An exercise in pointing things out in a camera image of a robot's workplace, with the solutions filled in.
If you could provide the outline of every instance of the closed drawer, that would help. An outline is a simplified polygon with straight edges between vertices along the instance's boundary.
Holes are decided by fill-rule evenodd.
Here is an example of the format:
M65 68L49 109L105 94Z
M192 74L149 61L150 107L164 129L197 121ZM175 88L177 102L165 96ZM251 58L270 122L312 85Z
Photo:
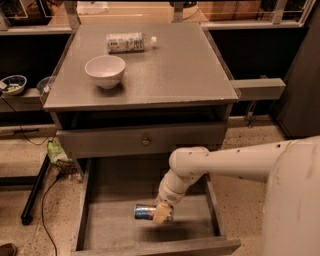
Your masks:
M203 145L210 150L221 145L225 122L113 127L58 131L67 155L89 158L170 152L179 146Z

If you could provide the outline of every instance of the open drawer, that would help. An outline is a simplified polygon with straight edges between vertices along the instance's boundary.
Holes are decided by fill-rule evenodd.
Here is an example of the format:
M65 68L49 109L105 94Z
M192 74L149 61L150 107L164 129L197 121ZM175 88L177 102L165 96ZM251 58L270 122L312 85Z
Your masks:
M175 206L173 222L134 219L136 204L155 204L167 160L168 154L89 159L71 255L232 254L240 241L226 239L209 176Z

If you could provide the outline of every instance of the white bowl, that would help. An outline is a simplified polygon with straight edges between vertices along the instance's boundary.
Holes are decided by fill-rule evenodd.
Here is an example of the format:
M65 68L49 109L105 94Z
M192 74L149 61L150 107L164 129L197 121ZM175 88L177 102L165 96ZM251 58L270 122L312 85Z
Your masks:
M92 81L105 89L111 89L120 83L126 63L123 59L104 55L89 60L85 66L85 71Z
M1 80L6 88L2 89L2 93L6 95L18 95L23 92L27 83L27 78L21 75L7 76Z

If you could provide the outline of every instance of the label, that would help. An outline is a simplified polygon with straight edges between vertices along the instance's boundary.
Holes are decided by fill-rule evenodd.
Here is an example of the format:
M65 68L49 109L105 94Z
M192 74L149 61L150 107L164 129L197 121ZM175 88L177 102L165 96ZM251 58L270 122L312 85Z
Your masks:
M139 52L144 50L142 33L107 34L107 48L110 53Z

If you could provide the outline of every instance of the ceramic bowl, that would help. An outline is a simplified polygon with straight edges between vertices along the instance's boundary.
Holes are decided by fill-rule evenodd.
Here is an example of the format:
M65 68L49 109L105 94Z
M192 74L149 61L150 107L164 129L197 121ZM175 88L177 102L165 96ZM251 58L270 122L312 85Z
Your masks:
M111 89L123 78L126 63L123 59L104 55L89 60L85 71L91 80L104 89Z

